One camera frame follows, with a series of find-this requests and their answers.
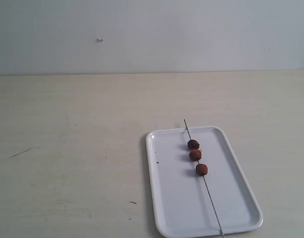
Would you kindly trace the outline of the metal skewer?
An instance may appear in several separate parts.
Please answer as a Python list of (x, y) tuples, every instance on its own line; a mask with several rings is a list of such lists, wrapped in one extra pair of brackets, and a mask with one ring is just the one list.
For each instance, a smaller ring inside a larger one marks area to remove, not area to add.
[[(186, 122), (185, 119), (183, 119), (183, 121), (184, 121), (185, 128), (186, 128), (186, 130), (187, 130), (188, 137), (189, 137), (189, 139), (191, 140), (192, 137), (191, 137), (189, 128), (188, 128), (188, 126), (187, 126), (187, 122)], [(201, 177), (203, 178), (203, 181), (204, 181), (204, 184), (205, 184), (205, 187), (206, 187), (206, 190), (207, 190), (207, 193), (208, 193), (208, 196), (209, 196), (209, 199), (210, 199), (210, 202), (211, 202), (211, 205), (212, 205), (212, 208), (213, 208), (213, 211), (214, 211), (214, 214), (215, 214), (215, 217), (216, 217), (216, 220), (217, 220), (219, 229), (220, 229), (221, 236), (222, 236), (223, 238), (225, 238), (225, 234), (224, 234), (224, 231), (223, 231), (223, 229), (222, 229), (221, 222), (220, 222), (220, 220), (219, 220), (219, 217), (218, 217), (218, 214), (217, 214), (217, 210), (216, 210), (216, 208), (215, 208), (215, 205), (214, 205), (214, 202), (213, 202), (213, 199), (212, 199), (212, 196), (211, 196), (211, 193), (210, 193), (210, 190), (209, 190), (209, 187), (208, 187), (206, 178), (205, 178), (205, 176), (201, 176)]]

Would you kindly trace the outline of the white plastic tray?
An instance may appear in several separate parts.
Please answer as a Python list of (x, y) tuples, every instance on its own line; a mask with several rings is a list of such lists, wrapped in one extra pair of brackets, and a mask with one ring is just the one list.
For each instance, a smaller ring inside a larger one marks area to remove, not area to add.
[[(261, 208), (247, 182), (223, 130), (215, 126), (189, 128), (200, 144), (200, 163), (224, 234), (259, 228)], [(146, 136), (147, 160), (154, 218), (159, 233), (167, 238), (221, 235), (203, 181), (189, 158), (185, 128), (156, 130)]]

